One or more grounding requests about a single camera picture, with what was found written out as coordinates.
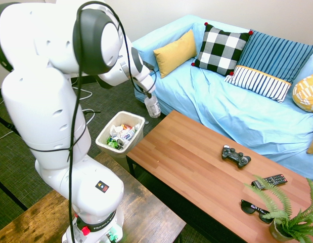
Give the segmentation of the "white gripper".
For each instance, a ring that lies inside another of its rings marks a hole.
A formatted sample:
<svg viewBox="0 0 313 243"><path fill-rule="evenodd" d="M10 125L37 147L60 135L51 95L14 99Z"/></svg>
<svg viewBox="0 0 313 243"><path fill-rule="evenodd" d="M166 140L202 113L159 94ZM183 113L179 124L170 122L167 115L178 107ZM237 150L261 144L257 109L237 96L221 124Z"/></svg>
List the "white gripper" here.
<svg viewBox="0 0 313 243"><path fill-rule="evenodd" d="M139 74L135 76L134 83L143 89L145 95L149 99L152 97L152 93L156 89L156 84L149 72L147 74Z"/></svg>

